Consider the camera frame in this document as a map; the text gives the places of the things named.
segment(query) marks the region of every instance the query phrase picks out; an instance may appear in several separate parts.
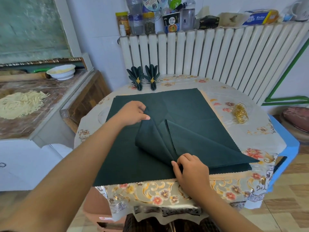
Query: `dark green fabric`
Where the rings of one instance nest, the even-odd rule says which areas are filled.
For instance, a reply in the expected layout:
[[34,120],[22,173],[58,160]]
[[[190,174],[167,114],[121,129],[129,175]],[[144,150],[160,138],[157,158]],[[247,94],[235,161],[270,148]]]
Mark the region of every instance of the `dark green fabric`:
[[251,170],[258,160],[240,152],[198,89],[116,96],[107,120],[129,101],[141,101],[151,119],[125,127],[94,186],[174,178],[171,160],[198,156],[211,174]]

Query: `finger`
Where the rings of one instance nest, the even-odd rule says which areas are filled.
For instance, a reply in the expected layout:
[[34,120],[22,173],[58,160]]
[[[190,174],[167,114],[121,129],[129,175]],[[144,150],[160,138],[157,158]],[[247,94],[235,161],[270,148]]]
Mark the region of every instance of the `finger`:
[[142,102],[140,102],[140,101],[135,101],[135,102],[136,102],[137,106],[138,106],[142,111],[145,111],[146,106],[145,106]]
[[189,163],[189,160],[184,155],[181,155],[177,160],[178,165],[182,164],[183,166],[185,166],[187,163]]
[[180,171],[180,169],[179,169],[178,164],[177,164],[175,161],[172,161],[171,163],[172,163],[173,171],[174,171],[174,173],[175,173],[175,176],[176,176],[177,180],[178,180],[179,182],[181,182],[181,180],[182,180],[182,174],[181,174],[181,171]]
[[140,114],[140,120],[150,120],[150,116],[146,114]]
[[196,160],[200,160],[197,156],[192,156]]
[[190,161],[194,160],[193,156],[191,154],[189,154],[189,153],[185,153],[185,154],[183,154],[183,156],[185,156]]

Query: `floor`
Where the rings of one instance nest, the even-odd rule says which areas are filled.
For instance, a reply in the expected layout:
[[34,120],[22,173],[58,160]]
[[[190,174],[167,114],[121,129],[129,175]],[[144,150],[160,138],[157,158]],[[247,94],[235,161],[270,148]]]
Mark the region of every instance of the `floor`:
[[[20,204],[28,191],[0,192],[0,222]],[[309,232],[309,146],[280,176],[261,208],[241,210],[246,218],[265,232]],[[94,232],[94,226],[80,209],[68,232]]]

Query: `white radiator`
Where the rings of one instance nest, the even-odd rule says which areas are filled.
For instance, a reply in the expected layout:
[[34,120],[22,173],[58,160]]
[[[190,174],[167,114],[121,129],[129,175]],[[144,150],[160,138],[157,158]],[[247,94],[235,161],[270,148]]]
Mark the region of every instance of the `white radiator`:
[[295,54],[309,23],[280,23],[121,37],[127,69],[221,81],[261,105]]

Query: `floral tablecloth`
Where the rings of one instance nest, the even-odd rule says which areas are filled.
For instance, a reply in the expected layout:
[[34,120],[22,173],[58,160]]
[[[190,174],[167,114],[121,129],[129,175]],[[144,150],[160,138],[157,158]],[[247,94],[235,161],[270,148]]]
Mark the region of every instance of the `floral tablecloth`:
[[[260,207],[277,155],[286,148],[286,144],[260,106],[233,87],[209,78],[166,75],[158,79],[156,91],[152,91],[149,83],[144,82],[142,91],[130,84],[112,92],[83,117],[75,136],[74,147],[104,124],[115,96],[191,88],[198,88],[207,94],[208,102],[243,154],[260,160],[251,164],[251,176],[211,181],[211,187],[233,207]],[[238,103],[246,106],[249,117],[247,124],[239,124],[232,114]],[[138,221],[155,216],[162,224],[175,219],[199,223],[207,217],[182,191],[176,179],[99,186],[97,189],[108,199],[114,220],[129,213],[134,213]]]

